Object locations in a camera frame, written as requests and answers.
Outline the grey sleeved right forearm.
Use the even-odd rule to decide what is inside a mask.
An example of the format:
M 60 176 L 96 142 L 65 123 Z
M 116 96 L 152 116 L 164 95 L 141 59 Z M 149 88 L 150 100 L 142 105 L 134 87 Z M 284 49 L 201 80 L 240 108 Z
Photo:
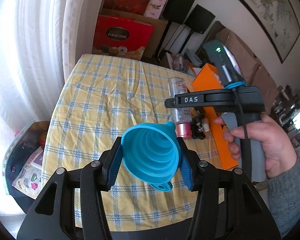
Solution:
M 268 181 L 268 202 L 282 238 L 300 224 L 300 159 L 288 171 Z

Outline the right hand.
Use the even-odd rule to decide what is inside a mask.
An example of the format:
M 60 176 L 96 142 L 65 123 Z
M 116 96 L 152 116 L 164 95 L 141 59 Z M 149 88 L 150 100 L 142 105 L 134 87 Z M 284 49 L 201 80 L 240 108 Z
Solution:
M 296 164 L 298 157 L 294 147 L 284 130 L 271 117 L 262 113 L 261 122 L 252 122 L 246 126 L 248 138 L 261 142 L 265 155 L 265 171 L 268 178 L 275 178 L 289 171 Z M 228 142 L 231 157 L 241 157 L 235 138 L 244 138 L 244 129 L 237 127 L 225 129 L 223 139 Z

